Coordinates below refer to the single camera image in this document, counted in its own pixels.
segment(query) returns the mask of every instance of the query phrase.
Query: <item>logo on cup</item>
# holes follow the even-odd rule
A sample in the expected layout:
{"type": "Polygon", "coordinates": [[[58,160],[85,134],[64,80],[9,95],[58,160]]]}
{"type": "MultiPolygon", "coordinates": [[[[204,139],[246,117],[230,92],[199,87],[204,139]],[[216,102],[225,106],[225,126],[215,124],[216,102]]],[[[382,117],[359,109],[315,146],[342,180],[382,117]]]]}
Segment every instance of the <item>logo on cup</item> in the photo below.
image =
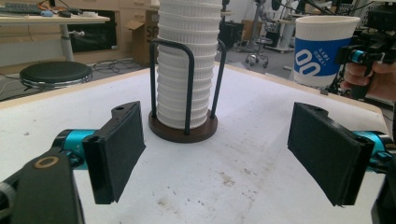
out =
{"type": "Polygon", "coordinates": [[[348,45],[350,38],[312,41],[296,38],[294,71],[304,77],[327,77],[338,73],[340,65],[334,63],[337,50],[348,45]]]}

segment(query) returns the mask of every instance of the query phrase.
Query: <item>black metal rod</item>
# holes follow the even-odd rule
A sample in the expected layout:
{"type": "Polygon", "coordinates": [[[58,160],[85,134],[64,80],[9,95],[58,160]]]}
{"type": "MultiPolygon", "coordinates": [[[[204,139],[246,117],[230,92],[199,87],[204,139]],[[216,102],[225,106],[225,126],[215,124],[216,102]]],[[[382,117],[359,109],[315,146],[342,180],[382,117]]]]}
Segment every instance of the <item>black metal rod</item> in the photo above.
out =
{"type": "Polygon", "coordinates": [[[162,39],[153,39],[149,45],[149,61],[150,61],[150,85],[151,85],[151,117],[157,117],[157,106],[156,106],[156,87],[155,87],[155,59],[154,50],[156,44],[164,45],[166,47],[181,49],[186,52],[189,56],[189,76],[187,80],[187,102],[186,102],[186,121],[184,127],[184,134],[190,134],[190,123],[191,123],[191,105],[192,105],[192,85],[194,81],[194,67],[195,60],[192,51],[185,45],[162,39]]]}
{"type": "Polygon", "coordinates": [[[215,95],[213,97],[212,111],[210,112],[210,116],[209,116],[211,119],[213,119],[216,114],[216,107],[217,107],[218,99],[219,99],[221,79],[222,79],[222,74],[224,72],[225,58],[227,55],[224,43],[221,40],[218,40],[218,41],[219,41],[219,46],[221,48],[221,59],[220,59],[220,66],[219,66],[219,73],[218,73],[218,81],[216,82],[215,95]]]}

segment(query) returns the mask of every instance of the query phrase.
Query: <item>copper-colored ring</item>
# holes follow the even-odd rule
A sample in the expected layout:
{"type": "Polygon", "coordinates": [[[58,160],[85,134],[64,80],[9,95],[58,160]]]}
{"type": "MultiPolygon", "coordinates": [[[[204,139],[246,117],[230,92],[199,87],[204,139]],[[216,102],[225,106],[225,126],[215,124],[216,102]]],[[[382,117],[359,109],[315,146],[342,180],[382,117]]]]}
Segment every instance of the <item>copper-colored ring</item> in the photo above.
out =
{"type": "Polygon", "coordinates": [[[59,161],[59,158],[58,158],[58,157],[54,157],[54,156],[41,158],[40,160],[38,160],[38,161],[35,163],[35,168],[37,168],[37,169],[49,168],[49,167],[51,167],[52,165],[56,164],[58,161],[59,161]],[[42,164],[42,162],[43,162],[43,161],[46,161],[46,160],[51,160],[51,161],[42,164]]]}

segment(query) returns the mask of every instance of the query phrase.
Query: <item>stack of white cups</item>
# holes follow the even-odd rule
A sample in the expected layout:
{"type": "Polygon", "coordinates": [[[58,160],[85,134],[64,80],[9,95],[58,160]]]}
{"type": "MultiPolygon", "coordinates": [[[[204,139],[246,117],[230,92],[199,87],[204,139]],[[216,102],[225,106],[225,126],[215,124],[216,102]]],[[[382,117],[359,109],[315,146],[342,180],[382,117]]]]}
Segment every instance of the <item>stack of white cups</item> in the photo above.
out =
{"type": "MultiPolygon", "coordinates": [[[[158,37],[186,45],[195,59],[191,125],[207,119],[213,67],[217,54],[222,0],[160,0],[158,37]]],[[[180,49],[158,47],[157,118],[164,125],[184,129],[189,57],[180,49]]]]}

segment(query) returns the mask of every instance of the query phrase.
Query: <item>human hand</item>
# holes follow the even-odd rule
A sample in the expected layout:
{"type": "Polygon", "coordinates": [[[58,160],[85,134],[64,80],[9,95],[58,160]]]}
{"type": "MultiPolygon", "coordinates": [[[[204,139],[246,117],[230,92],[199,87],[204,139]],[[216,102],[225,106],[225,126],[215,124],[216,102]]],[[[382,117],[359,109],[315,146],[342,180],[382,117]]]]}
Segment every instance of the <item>human hand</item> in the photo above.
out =
{"type": "Polygon", "coordinates": [[[371,80],[368,94],[383,98],[386,100],[396,101],[396,63],[373,63],[372,72],[365,77],[366,66],[358,63],[347,63],[344,73],[344,80],[341,88],[350,90],[354,86],[365,86],[370,82],[370,76],[375,72],[371,80]]]}

